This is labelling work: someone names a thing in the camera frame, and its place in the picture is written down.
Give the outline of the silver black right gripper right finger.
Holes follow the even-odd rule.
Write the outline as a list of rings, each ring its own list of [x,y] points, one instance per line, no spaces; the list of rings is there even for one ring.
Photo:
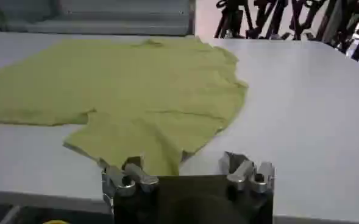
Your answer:
[[[225,151],[219,166],[237,191],[249,187],[258,194],[274,192],[275,167],[269,161],[263,161],[257,166],[246,155]]]

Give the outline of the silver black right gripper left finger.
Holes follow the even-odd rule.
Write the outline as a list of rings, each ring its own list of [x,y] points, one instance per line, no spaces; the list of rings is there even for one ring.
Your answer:
[[[137,187],[146,193],[153,192],[159,185],[156,176],[149,175],[143,170],[143,159],[141,156],[127,158],[121,167],[110,165],[101,159],[102,168],[102,191],[109,198],[115,196],[131,197]]]

